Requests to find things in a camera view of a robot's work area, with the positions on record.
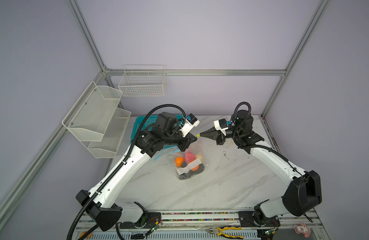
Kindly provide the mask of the cream toy pear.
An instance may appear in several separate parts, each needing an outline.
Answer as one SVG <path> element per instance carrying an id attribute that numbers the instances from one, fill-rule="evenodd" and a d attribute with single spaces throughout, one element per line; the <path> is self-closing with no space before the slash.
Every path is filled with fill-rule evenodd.
<path id="1" fill-rule="evenodd" d="M 196 155 L 196 158 L 199 159 L 201 162 L 203 162 L 203 156 L 202 155 Z"/>

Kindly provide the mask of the pink toy fruit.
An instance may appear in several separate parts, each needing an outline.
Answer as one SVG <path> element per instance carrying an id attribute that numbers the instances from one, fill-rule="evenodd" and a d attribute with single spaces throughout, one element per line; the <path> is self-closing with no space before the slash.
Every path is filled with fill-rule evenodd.
<path id="1" fill-rule="evenodd" d="M 184 161 L 186 163 L 191 163 L 195 159 L 196 159 L 196 157 L 193 153 L 188 152 L 188 153 L 185 153 L 185 155 L 184 155 Z"/>

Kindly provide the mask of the clear zip bag blue zipper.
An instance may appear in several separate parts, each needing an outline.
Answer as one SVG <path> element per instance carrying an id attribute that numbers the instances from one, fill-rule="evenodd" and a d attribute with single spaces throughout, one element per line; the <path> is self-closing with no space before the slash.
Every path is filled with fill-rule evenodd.
<path id="1" fill-rule="evenodd" d="M 156 157 L 153 157 L 154 161 L 165 160 L 168 162 L 182 181 L 201 174 L 205 170 L 205 156 L 203 140 L 200 139 L 199 135 L 197 137 L 198 139 L 184 151 L 176 146 L 164 146 L 164 149 Z"/>

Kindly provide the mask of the black toy avocado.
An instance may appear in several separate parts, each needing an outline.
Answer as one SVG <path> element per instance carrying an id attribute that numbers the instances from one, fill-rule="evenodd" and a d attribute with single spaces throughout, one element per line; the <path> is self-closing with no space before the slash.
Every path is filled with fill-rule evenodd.
<path id="1" fill-rule="evenodd" d="M 179 175 L 179 179 L 180 180 L 188 180 L 188 179 L 190 179 L 191 177 L 193 177 L 193 176 L 195 176 L 195 175 L 198 175 L 198 174 L 200 174 L 200 173 L 202 173 L 202 171 L 192 171 L 192 170 L 190 170 L 189 172 L 187 172 L 187 173 L 184 173 L 184 174 L 181 174 L 181 175 Z"/>

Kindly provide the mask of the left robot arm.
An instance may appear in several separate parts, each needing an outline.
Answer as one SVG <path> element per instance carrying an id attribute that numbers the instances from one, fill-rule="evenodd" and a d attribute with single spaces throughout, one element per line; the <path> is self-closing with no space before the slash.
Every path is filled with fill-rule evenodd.
<path id="1" fill-rule="evenodd" d="M 158 115 L 154 124 L 145 128 L 144 124 L 150 115 L 163 108 L 178 109 L 182 112 L 183 118 L 178 119 L 174 114 L 163 112 Z M 89 191 L 81 190 L 77 194 L 77 201 L 82 208 L 71 224 L 67 239 L 72 239 L 84 213 L 92 218 L 95 225 L 81 237 L 82 240 L 96 229 L 105 232 L 115 226 L 125 212 L 116 204 L 116 199 L 131 177 L 165 145 L 177 146 L 184 152 L 190 144 L 196 142 L 196 136 L 190 131 L 198 124 L 197 117 L 193 114 L 186 115 L 181 107 L 174 104 L 163 104 L 149 111 L 117 165 Z"/>

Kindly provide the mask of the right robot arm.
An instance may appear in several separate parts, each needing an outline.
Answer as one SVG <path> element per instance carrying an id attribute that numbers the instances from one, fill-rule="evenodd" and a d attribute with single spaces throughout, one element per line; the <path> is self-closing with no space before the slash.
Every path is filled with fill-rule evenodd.
<path id="1" fill-rule="evenodd" d="M 303 216 L 322 202 L 321 180 L 315 171 L 306 171 L 271 148 L 262 136 L 253 130 L 253 117 L 247 110 L 233 113 L 230 121 L 214 121 L 213 127 L 200 133 L 200 137 L 223 145 L 232 139 L 238 149 L 259 159 L 270 168 L 286 186 L 285 193 L 273 200 L 265 200 L 254 208 L 257 219 L 292 214 Z"/>

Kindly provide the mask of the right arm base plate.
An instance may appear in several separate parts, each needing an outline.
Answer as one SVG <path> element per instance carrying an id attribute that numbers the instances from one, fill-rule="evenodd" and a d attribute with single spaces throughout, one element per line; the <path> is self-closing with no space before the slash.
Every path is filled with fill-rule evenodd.
<path id="1" fill-rule="evenodd" d="M 279 227 L 280 222 L 277 216 L 268 218 L 260 210 L 239 211 L 238 218 L 242 227 Z"/>

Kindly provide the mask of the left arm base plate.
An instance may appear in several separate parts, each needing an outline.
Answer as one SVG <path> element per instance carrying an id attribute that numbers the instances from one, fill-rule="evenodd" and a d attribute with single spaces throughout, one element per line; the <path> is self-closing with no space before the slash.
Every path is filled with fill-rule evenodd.
<path id="1" fill-rule="evenodd" d="M 162 214 L 159 212 L 148 212 L 141 216 L 136 223 L 120 222 L 120 229 L 151 229 L 157 221 L 160 221 Z"/>

